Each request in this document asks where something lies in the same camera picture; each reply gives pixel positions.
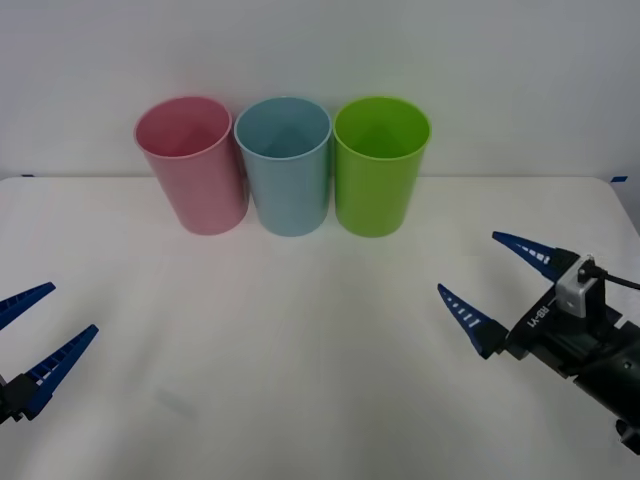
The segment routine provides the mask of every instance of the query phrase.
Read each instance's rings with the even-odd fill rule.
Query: white wall
[[[431,117],[425,174],[629,174],[640,205],[639,18],[638,0],[4,0],[0,174],[147,174],[131,129],[172,95],[387,93]]]

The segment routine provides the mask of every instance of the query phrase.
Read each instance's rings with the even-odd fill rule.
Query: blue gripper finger
[[[29,420],[35,418],[46,406],[55,389],[64,380],[64,377],[66,377],[97,333],[98,327],[95,325],[89,326],[26,373],[27,377],[38,384],[38,390],[26,407],[25,414]]]
[[[438,292],[482,358],[487,359],[500,350],[509,333],[506,328],[461,300],[444,285],[438,284]]]
[[[553,261],[556,250],[558,250],[556,248],[547,247],[541,243],[532,242],[526,238],[516,237],[508,233],[493,232],[492,237],[538,270],[547,280],[557,282],[566,271],[566,268],[558,268]]]
[[[0,302],[0,330],[55,289],[53,283],[49,282],[2,300]]]

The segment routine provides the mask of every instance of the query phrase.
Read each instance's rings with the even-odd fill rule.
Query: cup rim
[[[342,112],[344,112],[345,109],[349,108],[355,103],[362,102],[364,100],[372,100],[372,99],[380,99],[380,98],[384,98],[386,100],[393,100],[396,102],[404,103],[405,105],[409,105],[410,107],[418,111],[420,115],[422,115],[424,120],[427,122],[427,127],[429,129],[429,131],[427,132],[427,138],[425,138],[424,142],[420,145],[420,147],[418,147],[413,152],[407,153],[406,155],[402,155],[401,157],[393,157],[393,158],[371,157],[369,155],[365,155],[364,153],[360,153],[357,150],[354,150],[353,148],[349,147],[338,135],[338,131],[336,129],[336,125],[338,124],[338,117]],[[335,137],[336,142],[338,142],[343,148],[348,150],[350,153],[358,155],[361,158],[366,158],[367,160],[375,160],[378,162],[395,162],[398,160],[404,160],[406,158],[413,157],[414,155],[416,155],[418,152],[420,152],[427,146],[427,144],[429,143],[429,140],[431,139],[431,132],[432,132],[432,128],[431,128],[431,122],[429,121],[429,117],[427,117],[427,115],[422,111],[421,108],[409,102],[408,100],[405,100],[404,98],[394,97],[391,95],[367,95],[365,97],[358,97],[355,100],[352,100],[351,102],[344,105],[336,114],[335,121],[333,122],[333,136]]]
[[[294,155],[293,157],[268,157],[266,155],[261,155],[261,154],[259,154],[257,152],[254,152],[250,148],[245,147],[244,144],[238,138],[238,124],[240,123],[240,120],[242,119],[242,117],[249,110],[251,110],[253,107],[257,107],[258,105],[262,105],[263,103],[270,102],[272,100],[280,100],[280,99],[284,99],[284,98],[288,98],[288,99],[292,99],[292,100],[301,100],[303,102],[310,103],[314,107],[317,107],[320,110],[322,110],[322,112],[327,116],[327,120],[329,120],[329,128],[327,129],[327,134],[322,139],[322,141],[320,143],[318,143],[318,145],[313,147],[311,150],[309,150],[307,152],[304,152],[304,153],[301,153],[299,155]],[[242,110],[242,112],[240,113],[240,115],[238,115],[238,117],[236,118],[236,121],[234,123],[234,126],[233,126],[233,137],[235,138],[236,143],[238,144],[238,146],[243,151],[245,151],[247,153],[250,153],[251,155],[253,155],[255,157],[258,157],[258,158],[261,158],[261,159],[264,159],[264,160],[271,160],[271,161],[274,161],[274,162],[288,162],[288,161],[291,161],[291,160],[298,160],[298,159],[300,159],[302,157],[306,157],[307,155],[320,150],[324,145],[326,145],[326,143],[329,140],[329,138],[331,138],[331,134],[333,133],[333,129],[334,129],[334,125],[333,125],[333,120],[331,118],[331,115],[329,115],[329,112],[327,112],[327,110],[322,105],[320,105],[319,103],[316,103],[313,100],[309,100],[308,98],[304,98],[304,97],[297,97],[297,96],[291,96],[291,95],[280,95],[280,96],[276,96],[276,97],[265,98],[264,100],[260,100],[259,102],[252,103],[247,108]]]
[[[215,142],[213,145],[210,145],[210,146],[208,146],[207,148],[205,148],[203,150],[200,150],[200,151],[195,152],[195,153],[190,153],[189,155],[182,155],[182,156],[158,155],[156,153],[150,152],[149,150],[144,148],[142,145],[140,145],[140,142],[138,142],[138,128],[140,127],[140,124],[142,123],[142,121],[147,117],[147,115],[149,115],[156,108],[162,107],[162,106],[166,105],[167,103],[175,102],[176,100],[185,100],[185,99],[207,100],[209,102],[215,103],[216,105],[222,107],[222,109],[227,114],[227,128],[225,129],[225,131],[222,134],[222,136],[218,139],[218,141]],[[140,118],[136,122],[135,127],[133,127],[133,140],[136,142],[136,145],[138,146],[138,148],[140,150],[142,150],[144,153],[146,153],[148,155],[153,156],[154,158],[161,158],[161,159],[166,159],[166,160],[186,160],[186,159],[189,159],[189,158],[193,158],[193,157],[197,157],[199,155],[202,155],[203,153],[209,152],[210,150],[213,150],[218,145],[220,145],[229,136],[229,132],[231,132],[231,126],[232,125],[233,125],[233,116],[231,115],[231,112],[229,111],[229,109],[222,102],[219,102],[215,98],[207,97],[206,95],[180,95],[180,96],[177,96],[177,97],[168,98],[167,100],[164,100],[164,101],[162,101],[160,103],[156,103],[154,106],[152,106],[151,108],[147,109],[142,115],[140,115]]]

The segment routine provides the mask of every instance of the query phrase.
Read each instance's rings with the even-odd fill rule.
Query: tabletop
[[[512,327],[548,282],[494,230],[640,277],[640,239],[591,178],[421,178],[380,239],[298,238],[253,207],[184,231],[152,178],[0,182],[0,297],[57,290],[0,333],[13,378],[100,333],[33,422],[0,427],[6,480],[637,475],[615,418],[533,357],[482,360],[441,282]],[[608,288],[634,321],[640,295]]]

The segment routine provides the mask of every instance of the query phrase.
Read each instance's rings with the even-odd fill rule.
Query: plastic cup
[[[336,215],[350,232],[381,237],[402,225],[431,127],[416,106],[358,99],[335,119]]]
[[[235,137],[262,225],[288,237],[318,228],[329,208],[326,110],[302,98],[270,98],[240,114]]]
[[[156,105],[135,127],[136,143],[190,232],[226,232],[247,213],[232,124],[221,103],[181,97]]]

